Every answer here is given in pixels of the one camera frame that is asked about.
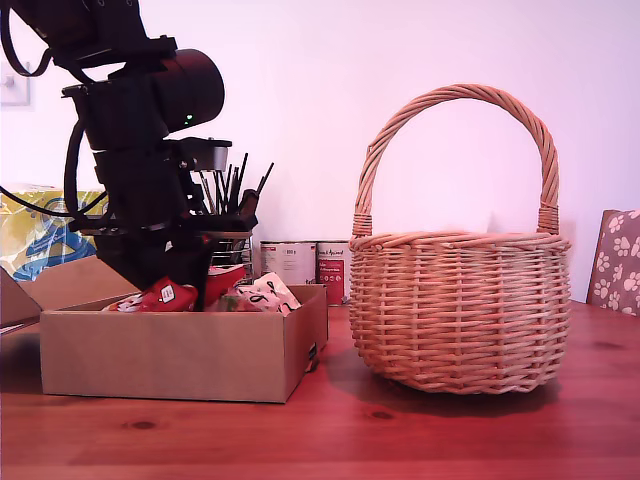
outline tin can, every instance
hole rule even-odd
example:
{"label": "tin can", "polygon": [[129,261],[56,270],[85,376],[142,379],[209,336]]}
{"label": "tin can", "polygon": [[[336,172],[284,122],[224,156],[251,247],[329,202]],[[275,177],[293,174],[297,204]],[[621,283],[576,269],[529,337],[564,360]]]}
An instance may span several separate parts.
{"label": "tin can", "polygon": [[260,242],[262,274],[273,272],[286,285],[316,283],[316,242]]}
{"label": "tin can", "polygon": [[351,290],[349,242],[318,242],[318,282],[327,286],[329,305],[349,301]]}

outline wicker basket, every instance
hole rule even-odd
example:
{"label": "wicker basket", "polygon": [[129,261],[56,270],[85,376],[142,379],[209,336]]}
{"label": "wicker basket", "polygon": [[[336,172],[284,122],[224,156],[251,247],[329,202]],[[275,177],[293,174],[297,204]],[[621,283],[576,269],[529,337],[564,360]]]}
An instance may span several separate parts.
{"label": "wicker basket", "polygon": [[[504,108],[542,157],[537,233],[372,235],[378,163],[398,130],[425,108],[457,98]],[[369,146],[350,248],[351,329],[376,373],[428,392],[529,392],[553,378],[569,321],[566,252],[558,235],[557,152],[547,127],[506,92],[453,85],[414,99]]]}

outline red package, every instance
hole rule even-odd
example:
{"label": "red package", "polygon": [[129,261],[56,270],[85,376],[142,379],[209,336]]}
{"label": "red package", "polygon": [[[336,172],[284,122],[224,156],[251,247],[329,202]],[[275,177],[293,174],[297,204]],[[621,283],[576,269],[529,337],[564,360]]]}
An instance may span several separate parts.
{"label": "red package", "polygon": [[212,305],[227,290],[244,278],[244,266],[236,265],[230,268],[210,267],[207,277],[207,291],[204,298],[205,306]]}
{"label": "red package", "polygon": [[178,285],[168,277],[142,293],[132,295],[105,307],[111,312],[191,312],[198,290],[191,285]]}

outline wooden table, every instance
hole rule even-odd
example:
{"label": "wooden table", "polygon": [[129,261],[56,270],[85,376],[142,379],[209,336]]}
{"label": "wooden table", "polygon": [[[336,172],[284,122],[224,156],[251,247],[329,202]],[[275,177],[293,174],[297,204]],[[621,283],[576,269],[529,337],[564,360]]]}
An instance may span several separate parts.
{"label": "wooden table", "polygon": [[639,479],[640,319],[573,312],[557,382],[458,397],[371,374],[334,308],[286,405],[44,396],[25,329],[1,351],[2,479]]}

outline cardboard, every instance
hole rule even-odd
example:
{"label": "cardboard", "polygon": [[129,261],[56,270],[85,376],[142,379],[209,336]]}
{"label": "cardboard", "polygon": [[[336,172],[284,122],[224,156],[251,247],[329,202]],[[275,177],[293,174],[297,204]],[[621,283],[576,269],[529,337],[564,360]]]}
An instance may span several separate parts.
{"label": "cardboard", "polygon": [[95,256],[47,268],[33,282],[16,283],[0,268],[0,327],[35,323],[42,310],[137,291]]}
{"label": "cardboard", "polygon": [[290,287],[278,313],[102,312],[120,297],[45,311],[43,391],[284,403],[328,339],[324,285]]}

